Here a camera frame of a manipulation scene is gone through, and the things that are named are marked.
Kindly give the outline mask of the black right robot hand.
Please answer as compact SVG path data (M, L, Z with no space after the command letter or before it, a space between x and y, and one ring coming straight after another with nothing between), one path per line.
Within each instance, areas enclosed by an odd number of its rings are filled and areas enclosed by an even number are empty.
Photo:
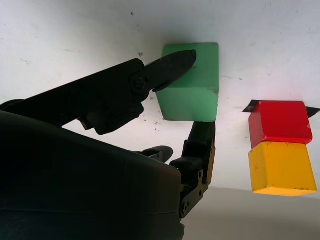
M143 112L150 92L192 69L195 49L144 65L135 58L0 106L0 237L3 240L181 240L181 220L212 180L215 122L194 122L182 156L157 146L129 151L99 135Z

